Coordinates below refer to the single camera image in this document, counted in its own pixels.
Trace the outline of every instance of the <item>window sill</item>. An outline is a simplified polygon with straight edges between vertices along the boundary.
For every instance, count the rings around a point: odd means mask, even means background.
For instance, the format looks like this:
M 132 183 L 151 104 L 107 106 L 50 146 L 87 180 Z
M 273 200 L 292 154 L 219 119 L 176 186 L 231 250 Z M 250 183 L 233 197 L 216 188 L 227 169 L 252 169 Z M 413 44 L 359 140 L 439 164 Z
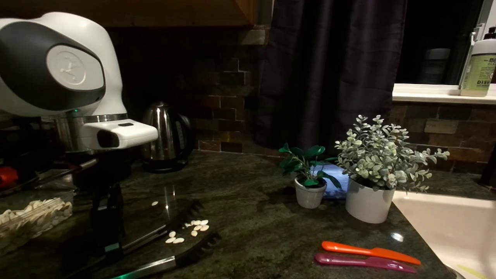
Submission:
M 487 96 L 461 96 L 458 85 L 396 84 L 393 101 L 496 106 L 496 84 L 492 84 Z

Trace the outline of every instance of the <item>wall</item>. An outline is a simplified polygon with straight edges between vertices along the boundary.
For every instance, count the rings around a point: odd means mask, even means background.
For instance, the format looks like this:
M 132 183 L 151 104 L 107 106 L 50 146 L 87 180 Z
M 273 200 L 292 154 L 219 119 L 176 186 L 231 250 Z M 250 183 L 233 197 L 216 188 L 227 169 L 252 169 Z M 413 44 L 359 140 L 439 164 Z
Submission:
M 264 47 L 241 45 L 244 31 L 114 30 L 131 113 L 168 101 L 193 118 L 200 150 L 278 155 L 252 141 Z M 419 147 L 450 149 L 435 169 L 481 174 L 496 143 L 493 107 L 396 102 L 393 121 Z
M 199 149 L 275 154 L 250 140 L 262 47 L 242 45 L 242 28 L 112 30 L 125 104 L 142 118 L 166 101 L 193 119 Z
M 481 174 L 496 143 L 496 110 L 492 106 L 396 102 L 393 123 L 411 133 L 419 147 L 442 147 L 448 161 L 435 169 Z

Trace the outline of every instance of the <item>small potted plant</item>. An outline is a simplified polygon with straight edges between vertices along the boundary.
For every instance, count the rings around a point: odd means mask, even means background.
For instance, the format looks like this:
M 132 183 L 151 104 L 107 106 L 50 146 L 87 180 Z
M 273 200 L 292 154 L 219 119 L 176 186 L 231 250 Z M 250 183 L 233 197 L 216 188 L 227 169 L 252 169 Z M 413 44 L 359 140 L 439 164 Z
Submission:
M 283 171 L 284 174 L 295 175 L 297 200 L 303 208 L 314 209 L 321 205 L 326 192 L 324 178 L 329 178 L 335 186 L 342 188 L 335 177 L 326 174 L 323 169 L 317 169 L 328 161 L 324 152 L 324 146 L 314 146 L 303 150 L 284 144 L 280 149 L 280 154 L 286 155 L 281 163 Z
M 351 175 L 346 209 L 368 223 L 386 220 L 396 189 L 425 191 L 431 177 L 430 163 L 447 160 L 447 150 L 414 150 L 410 133 L 402 126 L 385 124 L 379 115 L 373 121 L 359 115 L 345 141 L 337 141 L 337 164 Z

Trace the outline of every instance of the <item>dark curtain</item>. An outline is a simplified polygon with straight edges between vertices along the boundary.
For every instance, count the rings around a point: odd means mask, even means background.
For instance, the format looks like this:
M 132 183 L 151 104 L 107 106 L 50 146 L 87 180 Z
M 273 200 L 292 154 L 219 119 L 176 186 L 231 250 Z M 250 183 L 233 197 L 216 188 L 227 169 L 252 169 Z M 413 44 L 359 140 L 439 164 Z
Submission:
M 407 0 L 276 0 L 256 143 L 334 146 L 357 115 L 390 116 Z

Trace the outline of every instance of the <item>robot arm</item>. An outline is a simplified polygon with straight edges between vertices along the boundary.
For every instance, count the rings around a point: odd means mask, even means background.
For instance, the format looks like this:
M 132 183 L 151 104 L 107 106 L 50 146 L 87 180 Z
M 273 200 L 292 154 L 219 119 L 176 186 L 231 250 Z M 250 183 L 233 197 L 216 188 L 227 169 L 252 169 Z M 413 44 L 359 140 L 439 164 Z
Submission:
M 157 140 L 157 129 L 128 118 L 109 33 L 67 13 L 0 19 L 0 110 L 58 116 L 69 152 L 101 152 Z

